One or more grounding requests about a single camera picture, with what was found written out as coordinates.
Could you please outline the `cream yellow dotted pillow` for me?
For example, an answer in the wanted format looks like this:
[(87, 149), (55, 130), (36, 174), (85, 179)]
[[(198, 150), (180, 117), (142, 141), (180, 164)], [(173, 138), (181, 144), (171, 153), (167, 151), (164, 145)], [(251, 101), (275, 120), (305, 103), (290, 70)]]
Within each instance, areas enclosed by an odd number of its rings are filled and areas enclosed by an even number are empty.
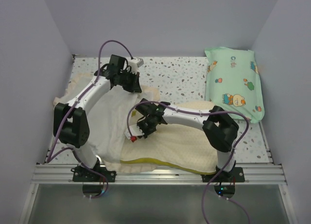
[(179, 124), (158, 125), (147, 138), (126, 139), (121, 163), (151, 163), (198, 174), (216, 173), (217, 152), (201, 130)]

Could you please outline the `white pillowcase with cream ruffle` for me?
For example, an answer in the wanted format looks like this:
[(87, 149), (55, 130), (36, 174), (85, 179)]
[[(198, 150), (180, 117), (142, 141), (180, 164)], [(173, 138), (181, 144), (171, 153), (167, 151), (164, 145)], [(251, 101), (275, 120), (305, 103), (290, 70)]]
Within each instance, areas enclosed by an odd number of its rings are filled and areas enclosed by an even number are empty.
[(121, 162), (126, 118), (129, 110), (142, 98), (159, 101), (159, 90), (142, 86), (142, 93), (134, 94), (116, 86), (104, 94), (87, 115), (90, 136), (85, 145), (73, 151), (74, 156), (92, 169), (97, 159), (100, 159), (109, 171), (135, 173), (156, 169), (155, 164)]

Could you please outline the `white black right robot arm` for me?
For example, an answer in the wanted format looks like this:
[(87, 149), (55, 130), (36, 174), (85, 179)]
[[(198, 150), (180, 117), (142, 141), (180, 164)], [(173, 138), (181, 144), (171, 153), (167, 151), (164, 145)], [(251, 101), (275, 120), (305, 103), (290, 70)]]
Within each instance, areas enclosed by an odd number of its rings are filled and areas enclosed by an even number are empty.
[(179, 124), (205, 133), (211, 146), (217, 151), (216, 175), (221, 181), (228, 181), (234, 175), (235, 160), (232, 156), (233, 144), (239, 126), (228, 112), (218, 106), (211, 110), (183, 109), (169, 102), (155, 102), (142, 99), (134, 106), (143, 119), (127, 127), (129, 139), (147, 138), (161, 124)]

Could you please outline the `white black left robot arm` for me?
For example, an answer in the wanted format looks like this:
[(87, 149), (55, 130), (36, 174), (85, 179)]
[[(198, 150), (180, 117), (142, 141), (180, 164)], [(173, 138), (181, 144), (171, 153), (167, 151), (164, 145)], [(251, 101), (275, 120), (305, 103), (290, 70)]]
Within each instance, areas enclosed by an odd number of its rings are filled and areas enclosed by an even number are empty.
[(144, 64), (141, 58), (126, 59), (111, 55), (108, 63), (99, 66), (91, 81), (73, 99), (67, 103), (58, 103), (53, 113), (54, 140), (46, 162), (52, 161), (54, 149), (58, 141), (68, 145), (85, 167), (84, 176), (89, 181), (97, 181), (101, 176), (101, 169), (97, 167), (98, 158), (88, 145), (90, 135), (87, 115), (113, 87), (120, 86), (129, 93), (141, 93), (138, 69)]

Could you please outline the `green cartoon print pillow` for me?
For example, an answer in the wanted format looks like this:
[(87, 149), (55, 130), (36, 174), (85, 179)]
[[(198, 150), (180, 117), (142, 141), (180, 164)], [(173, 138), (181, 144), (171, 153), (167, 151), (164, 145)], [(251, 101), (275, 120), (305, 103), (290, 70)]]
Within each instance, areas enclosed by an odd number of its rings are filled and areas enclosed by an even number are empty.
[(206, 48), (205, 100), (225, 111), (240, 112), (251, 123), (265, 114), (255, 53), (226, 47)]

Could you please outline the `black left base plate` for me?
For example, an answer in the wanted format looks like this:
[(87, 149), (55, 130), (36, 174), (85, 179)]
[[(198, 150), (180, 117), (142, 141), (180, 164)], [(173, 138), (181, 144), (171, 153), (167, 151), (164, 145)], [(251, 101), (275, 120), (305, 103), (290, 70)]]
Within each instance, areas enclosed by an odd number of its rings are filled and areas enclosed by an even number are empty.
[(73, 173), (73, 182), (115, 182), (117, 173), (108, 171), (96, 162), (93, 169), (78, 165), (70, 170)]

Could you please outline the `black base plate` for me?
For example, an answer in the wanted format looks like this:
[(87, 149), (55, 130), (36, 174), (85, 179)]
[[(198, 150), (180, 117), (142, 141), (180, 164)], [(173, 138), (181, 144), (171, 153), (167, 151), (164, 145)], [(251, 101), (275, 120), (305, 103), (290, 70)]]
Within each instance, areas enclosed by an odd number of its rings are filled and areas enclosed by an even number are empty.
[(234, 167), (230, 172), (222, 171), (214, 180), (215, 183), (245, 182), (242, 167)]
[(96, 162), (93, 169), (78, 165), (70, 170), (73, 173), (73, 182), (115, 182), (117, 173), (108, 171)]

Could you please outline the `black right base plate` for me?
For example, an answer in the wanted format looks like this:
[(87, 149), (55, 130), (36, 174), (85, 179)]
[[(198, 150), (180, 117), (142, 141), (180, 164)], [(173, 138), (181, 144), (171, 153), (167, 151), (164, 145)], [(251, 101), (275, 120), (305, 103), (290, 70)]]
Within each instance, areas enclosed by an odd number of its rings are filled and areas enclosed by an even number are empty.
[(230, 172), (222, 171), (214, 180), (215, 183), (245, 182), (242, 167), (234, 167)]

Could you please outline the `aluminium front rail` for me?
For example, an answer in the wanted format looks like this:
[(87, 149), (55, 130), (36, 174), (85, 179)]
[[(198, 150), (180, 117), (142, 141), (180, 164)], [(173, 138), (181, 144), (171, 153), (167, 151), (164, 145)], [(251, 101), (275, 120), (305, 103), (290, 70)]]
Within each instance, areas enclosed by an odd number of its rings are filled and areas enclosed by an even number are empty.
[[(74, 164), (37, 165), (32, 184), (73, 184)], [(274, 164), (238, 164), (242, 172), (228, 184), (286, 185), (282, 166)], [(113, 185), (205, 185), (209, 178), (179, 169), (159, 166), (152, 172), (118, 173)]]

